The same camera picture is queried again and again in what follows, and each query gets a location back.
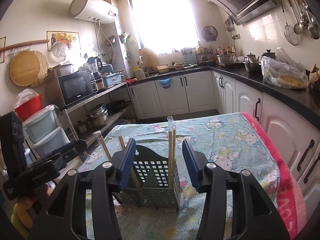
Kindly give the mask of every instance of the wooden cutting board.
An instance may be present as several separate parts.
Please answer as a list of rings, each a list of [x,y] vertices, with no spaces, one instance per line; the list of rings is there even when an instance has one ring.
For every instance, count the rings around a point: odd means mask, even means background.
[[[39,87],[43,84],[45,77],[47,76],[47,71],[49,68],[49,62],[47,57],[40,51],[33,50],[32,51],[38,58],[40,62],[40,71],[36,80],[30,85],[30,87]]]
[[[157,54],[149,48],[139,49],[140,56],[143,57],[143,66],[144,67],[156,67],[159,66],[159,59]]]
[[[10,77],[21,87],[32,84],[40,71],[40,62],[36,54],[25,50],[17,54],[10,64]]]

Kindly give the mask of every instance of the red blanket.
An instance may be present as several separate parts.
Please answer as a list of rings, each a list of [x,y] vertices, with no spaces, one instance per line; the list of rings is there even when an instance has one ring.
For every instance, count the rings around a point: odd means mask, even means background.
[[[241,113],[260,136],[280,170],[280,186],[277,195],[278,212],[294,239],[306,224],[306,206],[300,187],[290,172],[278,149],[261,126],[248,113]]]

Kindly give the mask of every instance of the water heater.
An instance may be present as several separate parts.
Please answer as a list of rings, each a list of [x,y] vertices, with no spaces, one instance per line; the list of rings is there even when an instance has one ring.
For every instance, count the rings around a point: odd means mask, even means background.
[[[102,24],[109,24],[118,17],[118,9],[103,0],[73,0],[68,15],[86,21],[96,18]]]

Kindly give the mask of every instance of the white cabinet door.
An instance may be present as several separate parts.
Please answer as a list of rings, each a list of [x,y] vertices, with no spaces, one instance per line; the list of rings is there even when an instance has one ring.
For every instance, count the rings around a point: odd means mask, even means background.
[[[320,201],[320,149],[318,148],[305,172],[298,181],[306,203],[307,220]]]
[[[237,80],[236,83],[236,112],[246,112],[252,116],[258,123],[261,120],[262,112],[262,93],[249,87]],[[255,109],[257,106],[257,118],[255,117]]]
[[[189,113],[183,76],[171,77],[171,86],[163,88],[158,80],[156,87],[164,116]]]
[[[183,75],[190,113],[216,108],[211,71]]]
[[[263,94],[260,125],[298,180],[319,144],[319,132],[299,114],[267,94]]]
[[[224,114],[236,111],[236,86],[235,80],[226,75],[221,75],[220,81],[224,94]]]
[[[154,81],[131,86],[130,93],[139,119],[163,116],[156,83]]]
[[[212,80],[213,80],[213,88],[214,88],[214,97],[216,101],[216,108],[219,114],[223,114],[223,104],[224,104],[224,97],[223,97],[223,89],[221,87],[221,74],[211,71],[212,72]]]

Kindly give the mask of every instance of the round bamboo mat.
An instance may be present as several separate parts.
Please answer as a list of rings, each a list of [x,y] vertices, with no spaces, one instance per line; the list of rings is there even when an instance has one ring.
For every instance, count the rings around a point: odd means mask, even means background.
[[[17,54],[10,64],[10,77],[21,87],[32,84],[40,71],[40,62],[32,51],[22,51]]]
[[[33,50],[32,51],[38,58],[40,62],[40,71],[36,80],[30,85],[30,87],[39,87],[43,84],[45,77],[47,76],[47,71],[49,68],[49,63],[47,57],[40,51]]]

